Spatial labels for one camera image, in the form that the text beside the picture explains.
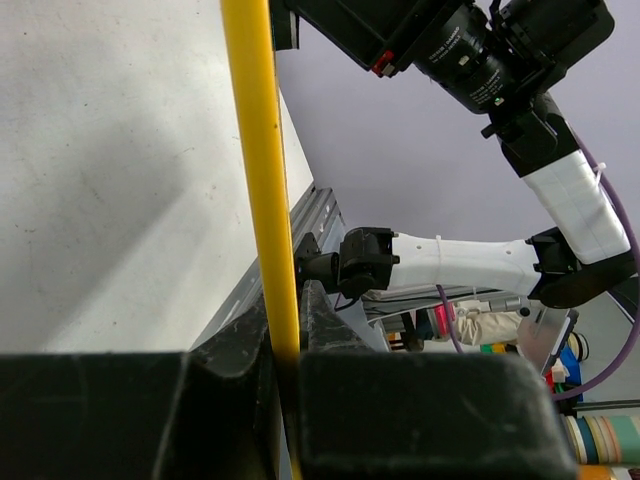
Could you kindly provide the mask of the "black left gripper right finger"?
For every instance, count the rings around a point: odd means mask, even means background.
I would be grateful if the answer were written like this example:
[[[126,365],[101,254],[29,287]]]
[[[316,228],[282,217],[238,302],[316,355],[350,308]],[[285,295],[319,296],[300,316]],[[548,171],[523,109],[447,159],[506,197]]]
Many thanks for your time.
[[[306,479],[574,479],[540,375],[518,356],[372,349],[321,283],[302,290],[298,455]]]

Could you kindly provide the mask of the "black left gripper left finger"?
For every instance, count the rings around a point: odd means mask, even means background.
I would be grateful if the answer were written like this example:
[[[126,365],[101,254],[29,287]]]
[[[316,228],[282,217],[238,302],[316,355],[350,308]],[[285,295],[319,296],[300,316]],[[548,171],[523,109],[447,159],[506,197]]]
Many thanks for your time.
[[[190,351],[5,354],[5,479],[274,479],[262,302]]]

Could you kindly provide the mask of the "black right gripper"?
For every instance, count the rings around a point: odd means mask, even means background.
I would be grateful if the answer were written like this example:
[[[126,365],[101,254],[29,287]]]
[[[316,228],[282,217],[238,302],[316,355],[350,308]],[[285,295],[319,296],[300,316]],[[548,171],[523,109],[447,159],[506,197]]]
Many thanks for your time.
[[[305,21],[361,68],[392,77],[434,47],[459,12],[480,19],[473,1],[271,1],[276,50],[300,47]]]

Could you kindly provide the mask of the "yellow framed whiteboard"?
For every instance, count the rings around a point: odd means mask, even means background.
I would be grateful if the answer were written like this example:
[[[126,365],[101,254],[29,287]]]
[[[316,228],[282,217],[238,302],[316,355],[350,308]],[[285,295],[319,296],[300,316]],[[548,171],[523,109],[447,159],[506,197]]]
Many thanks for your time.
[[[300,323],[270,9],[266,1],[220,6],[287,447],[299,479]]]

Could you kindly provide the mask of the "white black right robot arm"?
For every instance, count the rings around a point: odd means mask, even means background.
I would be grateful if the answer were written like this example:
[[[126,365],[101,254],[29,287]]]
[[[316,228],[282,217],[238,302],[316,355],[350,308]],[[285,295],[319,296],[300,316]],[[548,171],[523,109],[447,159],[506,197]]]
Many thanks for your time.
[[[326,286],[574,307],[634,276],[623,214],[551,96],[602,1],[274,1],[285,97],[353,229]]]

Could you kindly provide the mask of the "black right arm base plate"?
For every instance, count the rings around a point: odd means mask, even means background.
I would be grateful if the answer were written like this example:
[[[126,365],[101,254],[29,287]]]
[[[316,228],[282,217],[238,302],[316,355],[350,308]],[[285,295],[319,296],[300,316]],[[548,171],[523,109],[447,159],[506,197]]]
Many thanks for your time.
[[[303,290],[307,281],[319,281],[328,294],[339,291],[339,254],[323,253],[312,232],[306,233],[294,252],[296,288]]]

